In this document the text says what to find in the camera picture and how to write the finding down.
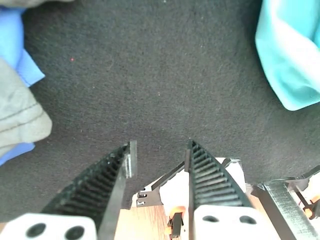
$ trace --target blue cloth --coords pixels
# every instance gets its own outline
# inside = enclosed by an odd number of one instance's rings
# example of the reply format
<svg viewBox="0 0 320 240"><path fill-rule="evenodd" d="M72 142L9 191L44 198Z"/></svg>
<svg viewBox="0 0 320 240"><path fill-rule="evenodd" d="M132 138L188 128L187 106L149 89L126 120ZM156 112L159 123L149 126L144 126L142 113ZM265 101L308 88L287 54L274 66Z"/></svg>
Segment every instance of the blue cloth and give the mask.
<svg viewBox="0 0 320 240"><path fill-rule="evenodd" d="M27 87L45 77L24 49L23 8L0 7L0 58L16 70ZM6 161L34 149L34 143L20 143L0 157L0 166Z"/></svg>
<svg viewBox="0 0 320 240"><path fill-rule="evenodd" d="M320 102L319 0L264 0L255 43L266 78L286 109Z"/></svg>

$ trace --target gray fabric surface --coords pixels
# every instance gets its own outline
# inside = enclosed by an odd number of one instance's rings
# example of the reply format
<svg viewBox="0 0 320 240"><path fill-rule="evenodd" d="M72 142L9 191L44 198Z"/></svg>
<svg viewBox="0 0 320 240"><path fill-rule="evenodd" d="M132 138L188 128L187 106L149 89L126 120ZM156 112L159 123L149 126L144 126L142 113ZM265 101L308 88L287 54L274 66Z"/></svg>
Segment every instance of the gray fabric surface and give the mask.
<svg viewBox="0 0 320 240"><path fill-rule="evenodd" d="M0 0L0 6L5 6L8 8L33 8L39 6L44 2L50 2L56 0ZM59 0L61 2L71 2L74 0Z"/></svg>
<svg viewBox="0 0 320 240"><path fill-rule="evenodd" d="M132 194L184 159L194 138L242 159L246 180L319 164L320 106L290 112L255 45L261 1L77 0L24 16L46 78L31 89L53 121L34 151L0 168L0 217L40 210L81 170L136 139Z"/></svg>
<svg viewBox="0 0 320 240"><path fill-rule="evenodd" d="M52 122L16 71L0 58L0 157L16 144L46 138Z"/></svg>

